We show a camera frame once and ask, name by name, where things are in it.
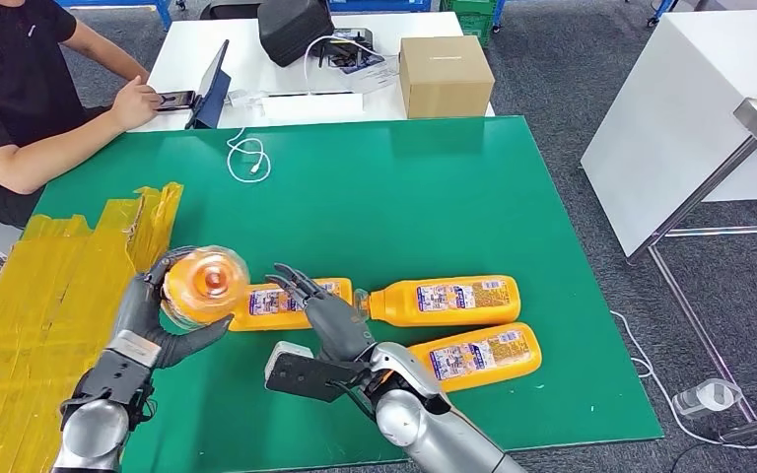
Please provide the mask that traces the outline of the person's right hand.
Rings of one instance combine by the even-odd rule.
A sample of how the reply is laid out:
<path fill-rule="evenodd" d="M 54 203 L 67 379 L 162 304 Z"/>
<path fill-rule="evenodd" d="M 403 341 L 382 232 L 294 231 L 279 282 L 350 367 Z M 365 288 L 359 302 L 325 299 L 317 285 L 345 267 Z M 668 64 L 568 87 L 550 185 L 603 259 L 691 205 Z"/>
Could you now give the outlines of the person's right hand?
<path fill-rule="evenodd" d="M 141 76 L 136 76 L 117 93 L 107 114 L 112 128 L 122 133 L 153 119 L 161 103 L 161 96 Z"/>

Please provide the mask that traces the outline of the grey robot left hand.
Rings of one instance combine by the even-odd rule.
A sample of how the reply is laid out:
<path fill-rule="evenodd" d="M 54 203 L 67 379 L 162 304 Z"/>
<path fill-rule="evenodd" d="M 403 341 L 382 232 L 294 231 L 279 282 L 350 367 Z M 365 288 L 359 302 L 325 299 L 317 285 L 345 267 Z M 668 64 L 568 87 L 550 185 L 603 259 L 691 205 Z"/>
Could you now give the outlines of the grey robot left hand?
<path fill-rule="evenodd" d="M 228 332 L 234 316 L 227 316 L 194 331 L 176 335 L 161 324 L 159 311 L 165 300 L 162 286 L 167 272 L 183 257 L 194 250 L 186 245 L 168 250 L 145 272 L 136 273 L 127 285 L 118 308 L 112 336 L 128 329 L 144 339 L 157 344 L 161 351 L 154 368 L 167 369 L 186 357 L 203 350 Z"/>

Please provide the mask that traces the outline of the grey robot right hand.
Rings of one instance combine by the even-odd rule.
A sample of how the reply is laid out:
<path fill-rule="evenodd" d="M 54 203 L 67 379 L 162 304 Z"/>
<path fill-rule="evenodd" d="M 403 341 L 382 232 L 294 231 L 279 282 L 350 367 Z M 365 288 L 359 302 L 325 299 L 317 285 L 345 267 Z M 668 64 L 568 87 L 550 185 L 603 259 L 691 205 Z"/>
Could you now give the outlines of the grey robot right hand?
<path fill-rule="evenodd" d="M 369 351 L 376 339 L 356 309 L 328 292 L 306 274 L 283 263 L 273 265 L 266 275 L 303 308 L 310 326 L 320 340 L 319 358 L 332 362 L 356 362 Z"/>

